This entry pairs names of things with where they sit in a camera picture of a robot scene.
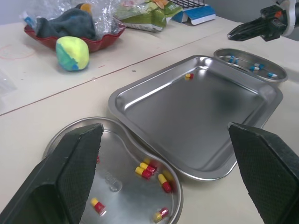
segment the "red bowl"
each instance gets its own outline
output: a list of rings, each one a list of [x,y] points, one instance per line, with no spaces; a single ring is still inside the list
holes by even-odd
[[[112,45],[119,38],[119,36],[123,33],[124,30],[125,30],[125,26],[121,27],[121,31],[118,34],[116,34],[116,35],[106,34],[103,36],[103,38],[101,40],[98,40],[98,41],[91,41],[87,38],[81,38],[81,39],[83,41],[85,41],[85,43],[87,43],[89,52],[95,52],[95,51],[101,50],[103,48],[106,48],[106,47]],[[36,36],[34,30],[28,25],[25,26],[24,31],[31,38],[39,41],[43,45],[55,50],[56,41],[57,41],[58,37],[50,36],[47,38],[39,38]]]

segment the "metal surface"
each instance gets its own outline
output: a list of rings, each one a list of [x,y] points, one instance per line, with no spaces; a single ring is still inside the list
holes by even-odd
[[[185,74],[194,73],[186,81]],[[262,127],[281,91],[207,56],[192,56],[114,92],[111,112],[186,176],[220,179],[236,164],[229,122]]]
[[[170,216],[161,224],[177,223],[183,206],[180,182],[173,169],[161,159],[146,152],[130,136],[126,128],[117,121],[93,117],[76,121],[62,129],[48,144],[45,156],[50,154],[63,135],[75,128],[101,123],[104,133],[99,150],[100,163],[96,165],[93,185],[86,202],[81,224],[152,224],[155,212],[167,207]],[[157,165],[157,172],[150,180],[135,173],[145,158]],[[174,193],[163,191],[158,173],[164,173],[175,189]],[[106,206],[106,213],[100,216],[90,205],[96,197]]]
[[[234,63],[229,63],[229,58],[226,58],[226,56],[234,56],[235,58],[239,58],[240,61],[238,65]],[[237,67],[239,69],[242,69],[244,71],[250,72],[268,82],[272,83],[282,83],[285,82],[288,79],[286,71],[280,67],[279,65],[264,59],[262,57],[253,55],[251,53],[242,51],[242,50],[236,50],[236,49],[219,49],[214,52],[214,57],[219,58],[223,61],[225,61],[227,64],[232,65],[234,67]],[[249,68],[251,66],[254,66],[255,63],[263,64],[265,65],[264,69],[261,69],[259,71],[250,71]],[[276,78],[269,78],[268,72],[272,72],[277,75]]]

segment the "blue and white box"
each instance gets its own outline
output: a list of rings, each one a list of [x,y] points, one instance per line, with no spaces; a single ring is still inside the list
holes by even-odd
[[[192,25],[197,25],[215,18],[215,10],[211,6],[205,5],[203,7],[186,8],[173,16],[172,19],[180,23],[187,22],[190,19]]]

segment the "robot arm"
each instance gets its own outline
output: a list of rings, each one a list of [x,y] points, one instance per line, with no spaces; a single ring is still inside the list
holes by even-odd
[[[296,0],[277,0],[276,3],[286,11],[287,28],[283,36],[288,36],[293,32],[296,24]]]
[[[244,23],[228,34],[228,39],[245,41],[261,36],[265,41],[290,35],[299,26],[299,3],[296,0],[277,0],[276,4],[261,10],[261,17]]]

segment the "capsule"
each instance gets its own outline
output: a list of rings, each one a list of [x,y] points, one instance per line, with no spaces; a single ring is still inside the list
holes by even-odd
[[[97,198],[94,197],[90,201],[90,204],[93,206],[93,208],[96,210],[96,212],[99,213],[100,215],[102,215],[105,212],[105,206],[102,205],[102,203],[99,202]]]
[[[268,76],[269,76],[270,78],[277,78],[277,75],[274,74],[274,73],[272,73],[272,72],[269,72],[269,73],[268,73]]]
[[[251,70],[251,71],[259,71],[260,68],[256,67],[256,66],[252,66],[249,70]]]
[[[194,78],[194,74],[193,73],[187,73],[185,74],[185,80],[191,80]]]
[[[144,158],[143,162],[155,169],[157,169],[157,162],[155,160],[151,160],[150,158]]]
[[[234,58],[235,58],[234,56],[231,56],[228,62],[232,63],[234,61]]]
[[[135,172],[137,174],[139,174],[140,176],[144,177],[145,179],[149,179],[152,176],[151,172],[149,172],[145,169],[142,169],[141,167],[137,167]]]
[[[163,174],[158,175],[158,180],[162,184],[162,187],[166,193],[171,192],[171,186],[169,182],[166,180],[165,176]]]
[[[169,211],[167,208],[162,208],[159,212],[156,212],[154,215],[154,222],[158,223],[162,219],[164,219],[166,216],[168,216]]]
[[[254,66],[260,69],[263,69],[265,67],[263,64],[259,64],[259,63],[255,63]]]
[[[150,165],[148,165],[148,164],[145,164],[144,162],[142,162],[142,163],[140,163],[140,165],[139,165],[142,169],[145,169],[145,170],[147,170],[147,171],[149,171],[149,172],[151,172],[152,174],[154,174],[155,173],[155,168],[153,168],[153,167],[151,167]]]

